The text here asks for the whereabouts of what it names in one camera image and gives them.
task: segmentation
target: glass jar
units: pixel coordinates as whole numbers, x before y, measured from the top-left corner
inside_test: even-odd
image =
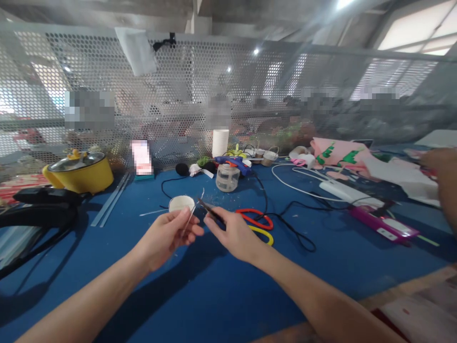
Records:
[[[221,164],[218,167],[216,186],[223,192],[229,193],[238,186],[239,169],[230,167],[228,164]]]

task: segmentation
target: yellow electric pot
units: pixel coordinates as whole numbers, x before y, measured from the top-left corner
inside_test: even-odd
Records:
[[[76,149],[67,158],[45,166],[43,175],[54,188],[66,188],[76,193],[104,191],[114,180],[104,153],[80,153]]]

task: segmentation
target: pot lid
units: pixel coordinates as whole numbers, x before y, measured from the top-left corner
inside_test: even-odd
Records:
[[[102,152],[79,152],[74,149],[73,154],[69,154],[66,158],[49,166],[48,170],[50,172],[68,172],[90,166],[104,158],[105,154]]]

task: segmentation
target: power strip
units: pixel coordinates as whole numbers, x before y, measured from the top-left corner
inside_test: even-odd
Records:
[[[378,200],[373,197],[369,197],[369,195],[359,192],[358,190],[346,186],[338,181],[323,181],[319,185],[320,188],[323,190],[332,193],[335,195],[337,198],[340,198],[342,200],[345,200],[349,203],[353,203],[354,206],[360,206],[360,205],[369,205],[374,208],[379,208],[384,205],[384,203],[381,200]]]

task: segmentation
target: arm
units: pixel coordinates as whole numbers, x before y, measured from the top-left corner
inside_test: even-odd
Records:
[[[437,172],[439,202],[457,238],[457,151],[434,149],[422,156],[420,163]]]
[[[385,343],[404,341],[342,292],[263,243],[239,214],[213,208],[226,222],[222,231],[210,218],[205,224],[236,258],[270,275],[304,313],[325,342]]]
[[[189,245],[203,229],[189,208],[159,216],[138,244],[79,292],[41,319],[17,342],[92,342],[138,283],[157,270],[178,245]]]

